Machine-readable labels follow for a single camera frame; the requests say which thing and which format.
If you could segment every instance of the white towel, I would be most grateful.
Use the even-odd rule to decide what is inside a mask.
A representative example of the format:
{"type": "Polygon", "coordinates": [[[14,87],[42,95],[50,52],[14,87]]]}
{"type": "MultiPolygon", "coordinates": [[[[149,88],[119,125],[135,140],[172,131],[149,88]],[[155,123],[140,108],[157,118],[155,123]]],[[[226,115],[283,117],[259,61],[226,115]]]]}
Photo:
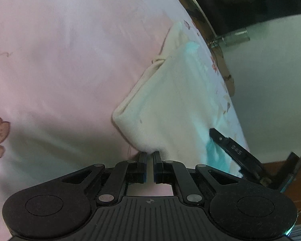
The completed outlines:
{"type": "Polygon", "coordinates": [[[116,108],[113,120],[140,151],[158,150],[163,160],[188,168],[203,163],[239,175],[239,166],[209,137],[210,128],[227,137],[233,132],[199,47],[188,40],[181,23],[175,24],[162,53],[116,108]]]}

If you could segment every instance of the gray wall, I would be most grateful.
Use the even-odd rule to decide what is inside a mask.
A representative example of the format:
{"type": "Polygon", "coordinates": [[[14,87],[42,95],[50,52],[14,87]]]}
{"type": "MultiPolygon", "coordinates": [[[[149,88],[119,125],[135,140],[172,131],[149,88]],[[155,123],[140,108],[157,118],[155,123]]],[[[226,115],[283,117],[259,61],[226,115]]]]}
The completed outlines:
{"type": "Polygon", "coordinates": [[[251,153],[262,162],[301,154],[301,15],[251,26],[251,41],[223,48],[233,104],[251,153]]]}

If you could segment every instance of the black clip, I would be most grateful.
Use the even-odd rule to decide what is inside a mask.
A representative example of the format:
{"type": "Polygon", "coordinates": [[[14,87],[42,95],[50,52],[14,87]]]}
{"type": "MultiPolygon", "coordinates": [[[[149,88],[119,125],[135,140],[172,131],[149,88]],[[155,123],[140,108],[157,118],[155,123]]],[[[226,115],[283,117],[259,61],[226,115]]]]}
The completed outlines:
{"type": "Polygon", "coordinates": [[[240,172],[252,182],[261,184],[283,193],[301,168],[301,157],[291,152],[278,173],[273,176],[268,173],[263,164],[240,144],[231,138],[226,138],[216,129],[210,129],[209,135],[230,157],[241,167],[240,172]]]}

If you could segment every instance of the circular pad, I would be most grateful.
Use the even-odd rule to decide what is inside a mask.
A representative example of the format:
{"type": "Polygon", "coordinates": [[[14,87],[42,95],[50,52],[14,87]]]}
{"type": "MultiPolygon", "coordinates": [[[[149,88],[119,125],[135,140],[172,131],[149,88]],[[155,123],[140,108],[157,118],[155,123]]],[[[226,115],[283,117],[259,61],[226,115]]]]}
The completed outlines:
{"type": "Polygon", "coordinates": [[[83,190],[74,184],[43,183],[7,199],[3,219],[13,235],[53,239],[81,227],[91,213],[83,190]]]}
{"type": "Polygon", "coordinates": [[[50,216],[63,207],[63,201],[53,195],[40,195],[29,199],[26,210],[34,216],[50,216]]]}
{"type": "Polygon", "coordinates": [[[237,207],[243,214],[253,218],[268,216],[274,210],[274,205],[270,200],[259,196],[241,198],[237,203],[237,207]]]}
{"type": "Polygon", "coordinates": [[[297,209],[278,191],[257,184],[233,184],[212,199],[209,214],[231,236],[267,240],[280,237],[294,225],[297,209]]]}

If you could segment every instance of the ribbed plastic surface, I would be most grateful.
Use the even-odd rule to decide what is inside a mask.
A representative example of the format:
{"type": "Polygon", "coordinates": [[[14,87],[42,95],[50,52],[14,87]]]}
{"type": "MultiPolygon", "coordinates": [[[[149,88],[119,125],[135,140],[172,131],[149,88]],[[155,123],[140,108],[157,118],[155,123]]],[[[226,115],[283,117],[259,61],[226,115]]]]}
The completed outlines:
{"type": "Polygon", "coordinates": [[[101,207],[88,224],[60,241],[235,241],[212,225],[199,207],[178,197],[123,197],[101,207]]]}

